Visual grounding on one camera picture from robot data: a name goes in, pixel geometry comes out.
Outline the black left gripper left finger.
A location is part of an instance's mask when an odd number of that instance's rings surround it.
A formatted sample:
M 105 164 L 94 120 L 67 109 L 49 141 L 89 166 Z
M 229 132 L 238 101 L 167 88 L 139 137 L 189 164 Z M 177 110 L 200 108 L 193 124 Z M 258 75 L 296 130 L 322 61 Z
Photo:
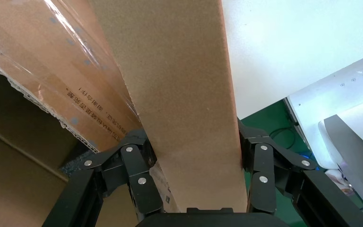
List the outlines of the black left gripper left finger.
M 80 164 L 43 223 L 44 227 L 94 227 L 104 198 L 127 185 L 140 227 L 155 226 L 163 201 L 149 174 L 155 158 L 143 129 L 130 131 L 118 146 Z

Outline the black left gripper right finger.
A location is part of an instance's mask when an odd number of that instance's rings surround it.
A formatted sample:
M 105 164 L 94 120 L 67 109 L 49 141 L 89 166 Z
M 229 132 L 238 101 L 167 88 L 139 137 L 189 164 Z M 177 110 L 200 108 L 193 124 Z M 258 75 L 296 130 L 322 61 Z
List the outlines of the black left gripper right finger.
M 309 227 L 363 227 L 363 212 L 316 161 L 276 144 L 264 130 L 241 121 L 238 129 L 242 166 L 251 175 L 248 212 L 273 215 L 279 191 Z

